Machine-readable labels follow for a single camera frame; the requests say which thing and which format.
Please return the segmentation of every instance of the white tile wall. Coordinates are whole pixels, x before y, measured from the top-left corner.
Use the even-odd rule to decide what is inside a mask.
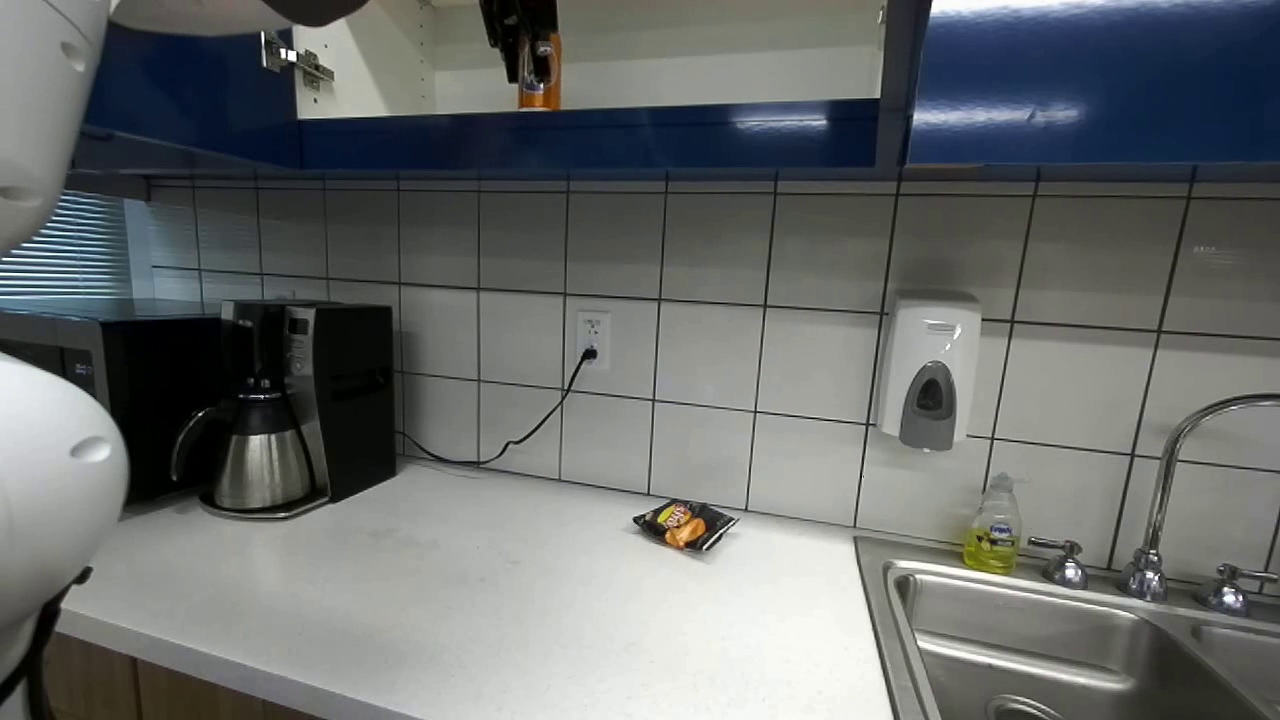
[[[1027,533],[1124,559],[1153,491],[1133,455],[1204,401],[1280,387],[1280,182],[260,179],[160,182],[128,227],[157,296],[392,303],[403,427],[454,455],[527,433],[576,307],[603,307],[611,368],[506,466],[918,539],[957,539],[1014,472]],[[984,303],[957,453],[865,427],[896,286]],[[1250,466],[1280,466],[1274,436],[1280,412],[1240,412],[1187,445],[1181,572],[1270,555],[1280,484]]]

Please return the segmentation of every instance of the sink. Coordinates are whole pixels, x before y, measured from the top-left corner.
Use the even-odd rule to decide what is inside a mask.
[[[1280,716],[1280,628],[1197,623],[1201,649]]]
[[[1262,645],[1193,606],[858,548],[902,720],[1270,720],[1280,708],[1280,670],[1270,674],[1280,632]]]

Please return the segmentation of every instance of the white countertop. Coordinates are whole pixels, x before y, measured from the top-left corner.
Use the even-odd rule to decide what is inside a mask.
[[[688,559],[653,505],[437,465],[291,523],[183,498],[62,632],[315,716],[894,716],[850,533],[741,516]]]

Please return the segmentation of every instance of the electrical outlet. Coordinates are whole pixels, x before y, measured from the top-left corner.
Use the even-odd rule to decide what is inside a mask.
[[[611,314],[603,307],[574,312],[574,354],[586,354],[586,347],[596,347],[596,360],[589,365],[589,373],[608,373]]]

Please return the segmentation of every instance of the soap dispenser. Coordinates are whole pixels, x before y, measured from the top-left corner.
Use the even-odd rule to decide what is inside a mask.
[[[908,448],[950,453],[970,433],[979,303],[950,291],[906,291],[882,353],[876,422]]]
[[[1023,518],[1014,498],[1014,478],[999,472],[984,489],[984,498],[963,533],[960,559],[979,572],[1015,572],[1015,552],[1022,552]]]

